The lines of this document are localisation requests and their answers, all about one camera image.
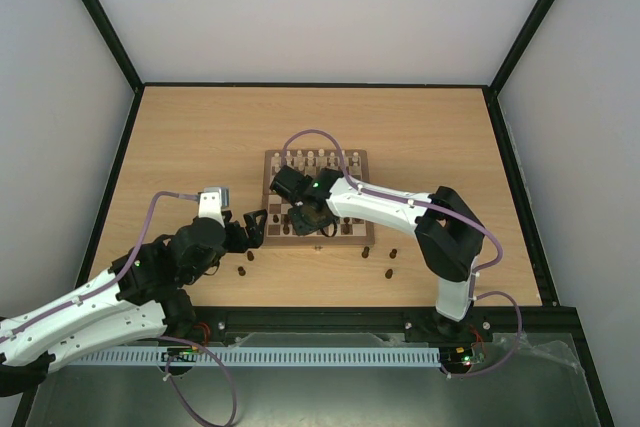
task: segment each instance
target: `light wood tabletop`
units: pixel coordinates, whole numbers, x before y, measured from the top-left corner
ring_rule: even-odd
[[[371,182],[408,192],[455,189],[502,242],[504,260],[482,272],[476,293],[503,290],[540,305],[531,264],[480,89],[147,87],[104,225],[91,277],[134,245],[159,190],[197,193],[228,186],[234,219],[258,210],[265,151],[294,133],[330,132],[343,149],[364,149]],[[292,148],[329,148],[319,136]],[[162,199],[147,241],[172,234],[197,205]],[[395,259],[389,252],[397,249]],[[219,271],[187,288],[194,305],[431,306],[437,278],[418,243],[383,226],[367,259],[361,247],[268,248],[255,259],[228,254]],[[495,256],[485,239],[481,261]],[[238,274],[238,267],[246,275]],[[393,269],[391,279],[385,272]],[[487,298],[479,305],[504,305]]]

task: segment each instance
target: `gray wall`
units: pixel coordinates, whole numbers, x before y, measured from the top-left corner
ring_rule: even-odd
[[[617,425],[640,404],[640,4],[558,0],[500,96]]]
[[[487,83],[535,0],[102,0],[148,81]]]
[[[0,0],[0,315],[73,287],[132,93],[80,0]],[[0,399],[9,425],[18,398]]]

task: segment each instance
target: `chessboard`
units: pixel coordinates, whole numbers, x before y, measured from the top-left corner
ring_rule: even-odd
[[[364,150],[343,150],[347,171],[356,179],[369,182],[369,163],[367,152]],[[296,149],[285,153],[280,150],[267,150],[264,162],[264,182],[262,206],[267,209],[269,216],[265,227],[263,247],[304,247],[316,248],[340,245],[372,246],[374,244],[373,224],[362,219],[339,219],[337,226],[330,225],[324,229],[326,237],[318,231],[303,237],[293,231],[287,211],[291,205],[280,196],[269,190],[276,173],[281,165],[288,165],[299,170],[302,174],[315,177],[320,169],[340,169],[340,158],[336,150],[325,149]]]

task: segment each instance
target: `perforated metal strip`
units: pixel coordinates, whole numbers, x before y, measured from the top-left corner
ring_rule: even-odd
[[[94,352],[71,365],[158,366],[167,360],[167,347],[114,347]],[[230,367],[440,367],[433,348],[269,348],[213,347],[210,350]],[[209,356],[183,353],[175,363],[216,367]]]

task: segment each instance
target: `black metal frame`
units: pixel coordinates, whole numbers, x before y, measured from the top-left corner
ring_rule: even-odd
[[[262,83],[262,82],[149,82],[144,84],[111,25],[99,0],[82,0],[97,28],[104,37],[123,74],[135,92],[131,110],[114,165],[105,188],[104,197],[96,219],[91,239],[80,269],[77,285],[88,279],[91,265],[104,227],[107,212],[113,197],[118,175],[124,161],[129,138],[133,130],[145,86],[183,87],[317,87],[317,88],[476,88],[482,89],[496,142],[505,168],[516,212],[522,228],[527,251],[532,263],[542,307],[522,307],[527,332],[569,333],[572,335],[591,395],[602,425],[613,425],[598,375],[593,364],[580,319],[574,308],[560,307],[551,272],[542,248],[529,198],[513,151],[511,139],[498,102],[498,94],[513,72],[520,57],[535,35],[554,0],[538,0],[523,25],[507,57],[502,63],[491,86],[453,84],[340,84],[340,83]],[[214,333],[217,340],[232,342],[236,334],[246,332],[404,332],[408,341],[423,341],[425,337],[416,329],[406,329],[406,323],[417,324],[434,312],[433,308],[213,308],[196,307],[199,318],[212,326],[224,322],[225,329]],[[473,323],[487,321],[495,332],[515,332],[516,317],[512,308],[474,307],[470,311]],[[13,427],[26,425],[36,389],[22,396],[13,421]]]

